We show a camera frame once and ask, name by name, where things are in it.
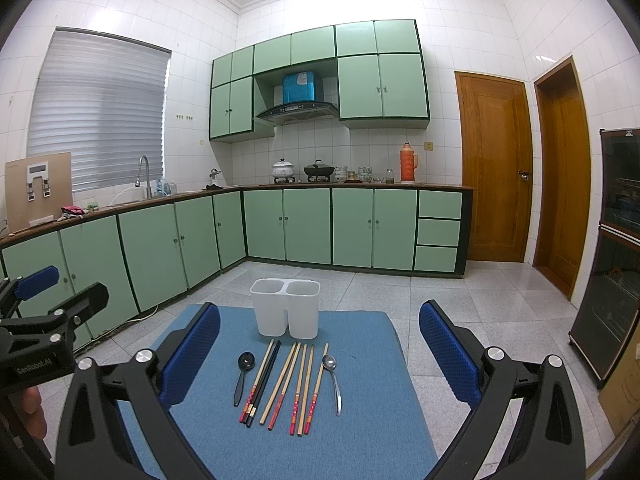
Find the blue gripper pad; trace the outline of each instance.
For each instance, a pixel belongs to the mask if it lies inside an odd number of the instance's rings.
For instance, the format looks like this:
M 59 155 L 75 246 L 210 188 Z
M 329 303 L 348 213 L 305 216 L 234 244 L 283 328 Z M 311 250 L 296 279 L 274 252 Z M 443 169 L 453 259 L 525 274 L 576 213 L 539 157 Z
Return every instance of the blue gripper pad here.
M 30 300 L 44 290 L 47 290 L 50 286 L 54 286 L 58 282 L 59 277 L 60 274 L 56 267 L 53 265 L 45 267 L 21 279 L 15 287 L 14 296 L 18 300 Z
M 456 399 L 466 402 L 471 409 L 474 409 L 482 397 L 478 387 L 478 368 L 458 338 L 428 301 L 422 304 L 418 320 L 422 337 L 436 358 Z
M 200 366 L 220 333 L 220 311 L 211 306 L 204 311 L 162 370 L 160 404 L 169 410 L 184 400 Z

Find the metal bolt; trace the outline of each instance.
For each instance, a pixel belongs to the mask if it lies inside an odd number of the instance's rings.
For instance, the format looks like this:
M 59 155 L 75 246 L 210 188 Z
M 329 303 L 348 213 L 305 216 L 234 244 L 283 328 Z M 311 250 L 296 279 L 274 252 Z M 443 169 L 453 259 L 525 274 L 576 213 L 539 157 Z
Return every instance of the metal bolt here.
M 139 363 L 146 363 L 151 361 L 151 358 L 154 356 L 151 350 L 141 350 L 136 354 L 136 361 Z
M 494 361 L 500 361 L 504 358 L 504 352 L 498 347 L 492 346 L 486 351 L 486 354 Z
M 85 357 L 78 363 L 78 368 L 80 368 L 81 370 L 87 370 L 88 368 L 91 368 L 92 364 L 94 364 L 94 360 L 92 360 L 90 357 Z
M 559 368 L 562 366 L 562 359 L 557 355 L 550 355 L 547 360 L 549 361 L 549 364 L 554 368 Z

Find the countertop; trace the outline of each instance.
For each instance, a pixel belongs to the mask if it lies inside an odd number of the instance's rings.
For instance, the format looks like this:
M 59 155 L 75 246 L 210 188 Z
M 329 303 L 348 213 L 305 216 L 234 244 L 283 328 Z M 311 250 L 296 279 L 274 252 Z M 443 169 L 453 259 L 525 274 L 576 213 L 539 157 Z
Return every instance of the countertop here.
M 58 231 L 60 229 L 71 227 L 73 225 L 89 222 L 98 218 L 106 216 L 113 216 L 116 214 L 122 214 L 129 211 L 136 211 L 137 209 L 144 209 L 147 207 L 153 207 L 162 204 L 171 204 L 175 202 L 181 202 L 183 200 L 191 200 L 193 198 L 200 198 L 203 196 L 212 196 L 220 193 L 228 193 L 238 190 L 255 190 L 255 189 L 289 189 L 289 188 L 316 188 L 316 187 L 333 187 L 333 188 L 369 188 L 369 189 L 425 189 L 436 191 L 462 191 L 471 190 L 473 187 L 469 186 L 448 186 L 445 184 L 373 184 L 369 182 L 345 184 L 343 182 L 298 182 L 295 184 L 256 184 L 254 186 L 229 186 L 224 189 L 217 190 L 201 190 L 201 191 L 188 191 L 184 193 L 178 193 L 175 195 L 163 196 L 160 198 L 150 198 L 148 200 L 138 200 L 136 202 L 129 202 L 124 204 L 116 204 L 102 208 L 98 211 L 87 213 L 82 218 L 71 218 L 68 220 L 61 220 L 59 222 L 48 222 L 30 229 L 9 234 L 0 238 L 0 249 L 17 244 L 18 242 L 33 238 L 34 236 L 43 235 L 49 232 Z

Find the window blind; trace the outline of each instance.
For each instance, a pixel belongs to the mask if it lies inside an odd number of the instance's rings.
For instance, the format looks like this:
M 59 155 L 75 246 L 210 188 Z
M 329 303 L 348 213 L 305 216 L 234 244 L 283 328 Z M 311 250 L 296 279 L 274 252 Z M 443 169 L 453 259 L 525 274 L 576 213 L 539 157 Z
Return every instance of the window blind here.
M 161 178 L 169 57 L 145 44 L 56 30 L 33 97 L 27 156 L 71 152 L 73 191 L 132 183 L 142 155 L 151 178 Z

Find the blue tablecloth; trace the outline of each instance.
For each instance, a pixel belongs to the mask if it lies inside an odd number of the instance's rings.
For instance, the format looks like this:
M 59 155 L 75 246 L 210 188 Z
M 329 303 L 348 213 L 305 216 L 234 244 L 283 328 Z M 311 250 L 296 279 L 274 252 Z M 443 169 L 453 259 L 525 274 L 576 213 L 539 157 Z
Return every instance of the blue tablecloth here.
M 152 348 L 157 348 L 171 330 L 185 327 L 199 308 L 191 305 L 184 310 Z M 221 306 L 220 318 L 220 335 L 186 398 L 170 409 L 215 478 L 422 480 L 433 468 L 438 458 L 396 332 L 386 314 L 320 312 L 318 336 L 308 341 L 315 345 L 315 351 L 307 411 L 320 356 L 328 342 L 329 354 L 337 361 L 342 415 L 335 415 L 333 384 L 325 372 L 311 431 L 302 438 L 289 436 L 300 356 L 273 431 L 267 430 L 269 418 L 264 426 L 258 425 L 260 416 L 247 429 L 238 418 L 270 338 L 258 333 L 250 308 Z M 293 343 L 288 332 L 279 339 L 282 346 L 258 415 L 262 415 Z M 242 402 L 235 408 L 238 356 L 243 351 L 255 355 L 256 365 L 247 374 Z M 120 409 L 145 470 L 164 479 L 130 404 L 120 402 Z

